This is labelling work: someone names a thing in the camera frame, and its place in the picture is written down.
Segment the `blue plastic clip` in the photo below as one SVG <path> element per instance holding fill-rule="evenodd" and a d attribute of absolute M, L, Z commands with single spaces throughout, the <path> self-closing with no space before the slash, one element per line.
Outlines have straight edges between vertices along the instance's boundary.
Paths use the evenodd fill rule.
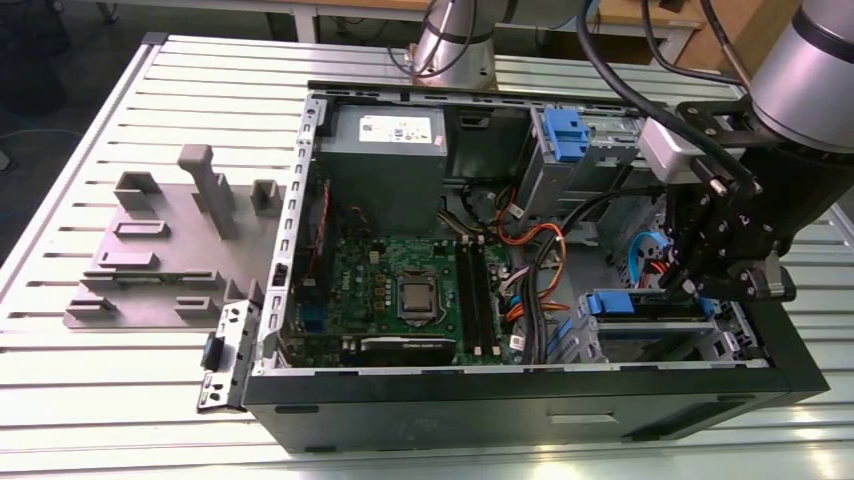
<path fill-rule="evenodd" d="M 590 148 L 590 128 L 582 122 L 578 111 L 547 108 L 544 116 L 546 133 L 555 145 L 558 162 L 579 162 Z"/>

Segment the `white sticker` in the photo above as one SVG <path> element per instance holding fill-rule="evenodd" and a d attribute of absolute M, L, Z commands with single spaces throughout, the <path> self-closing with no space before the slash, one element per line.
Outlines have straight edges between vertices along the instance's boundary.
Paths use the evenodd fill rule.
<path fill-rule="evenodd" d="M 522 215 L 524 214 L 524 210 L 522 210 L 522 208 L 515 203 L 507 205 L 507 211 L 516 218 L 522 218 Z"/>
<path fill-rule="evenodd" d="M 510 336 L 510 348 L 511 350 L 524 350 L 524 337 L 519 335 Z"/>
<path fill-rule="evenodd" d="M 432 143 L 430 118 L 366 115 L 359 121 L 359 141 Z"/>

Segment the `green circuit board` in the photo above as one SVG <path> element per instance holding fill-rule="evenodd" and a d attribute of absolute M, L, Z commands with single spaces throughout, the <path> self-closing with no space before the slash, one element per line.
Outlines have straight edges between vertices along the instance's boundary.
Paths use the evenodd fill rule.
<path fill-rule="evenodd" d="M 491 365 L 504 361 L 507 339 L 499 343 L 499 354 L 474 354 L 463 348 L 463 319 L 460 315 L 456 272 L 456 243 L 430 239 L 347 239 L 335 250 L 331 280 L 331 299 L 323 335 L 306 338 L 308 351 L 330 352 L 338 348 L 342 335 L 440 336 L 456 341 L 459 365 Z M 500 245 L 486 246 L 490 289 L 498 286 L 496 275 L 507 266 L 506 251 Z M 435 284 L 438 315 L 423 326 L 412 326 L 399 318 L 399 282 L 407 275 L 424 275 Z M 496 335 L 500 336 L 500 318 L 492 304 Z M 335 363 L 334 356 L 315 358 L 315 366 Z"/>

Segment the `power supply label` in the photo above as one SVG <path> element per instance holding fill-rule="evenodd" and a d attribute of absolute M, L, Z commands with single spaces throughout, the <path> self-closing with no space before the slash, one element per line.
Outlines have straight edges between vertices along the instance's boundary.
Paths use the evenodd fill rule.
<path fill-rule="evenodd" d="M 359 121 L 359 141 L 432 143 L 430 118 L 366 115 Z"/>

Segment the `cpu socket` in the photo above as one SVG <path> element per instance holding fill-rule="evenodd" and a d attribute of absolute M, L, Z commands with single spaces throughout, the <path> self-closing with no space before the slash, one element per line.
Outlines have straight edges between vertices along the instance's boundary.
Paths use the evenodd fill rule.
<path fill-rule="evenodd" d="M 398 275 L 398 318 L 420 328 L 438 317 L 435 273 L 406 270 Z"/>

